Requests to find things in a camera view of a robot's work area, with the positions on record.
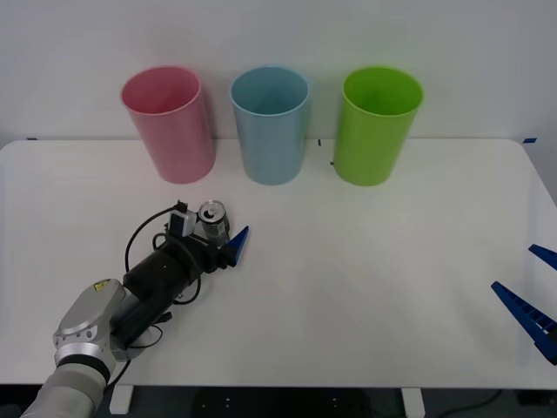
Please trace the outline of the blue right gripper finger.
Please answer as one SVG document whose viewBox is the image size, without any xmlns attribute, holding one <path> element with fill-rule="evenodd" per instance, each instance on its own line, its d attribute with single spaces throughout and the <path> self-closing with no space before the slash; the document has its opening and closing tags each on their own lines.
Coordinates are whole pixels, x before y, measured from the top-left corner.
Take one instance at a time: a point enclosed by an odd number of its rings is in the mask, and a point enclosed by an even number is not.
<svg viewBox="0 0 557 418">
<path fill-rule="evenodd" d="M 557 269 L 557 252 L 538 245 L 531 245 L 528 251 L 543 260 L 553 269 Z"/>
<path fill-rule="evenodd" d="M 519 322 L 541 354 L 556 365 L 556 321 L 495 281 L 491 288 Z"/>
</svg>

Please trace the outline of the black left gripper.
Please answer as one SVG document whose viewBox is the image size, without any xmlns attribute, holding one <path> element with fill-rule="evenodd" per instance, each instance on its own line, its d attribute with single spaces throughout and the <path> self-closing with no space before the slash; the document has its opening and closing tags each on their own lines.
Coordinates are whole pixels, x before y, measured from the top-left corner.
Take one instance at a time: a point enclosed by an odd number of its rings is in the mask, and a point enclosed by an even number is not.
<svg viewBox="0 0 557 418">
<path fill-rule="evenodd" d="M 227 266 L 235 267 L 245 246 L 250 228 L 245 226 L 226 245 L 220 249 L 210 241 L 197 235 L 174 238 L 174 245 L 178 248 L 175 259 L 184 270 L 192 272 L 194 266 L 201 273 L 214 273 L 223 267 L 223 258 Z"/>
</svg>

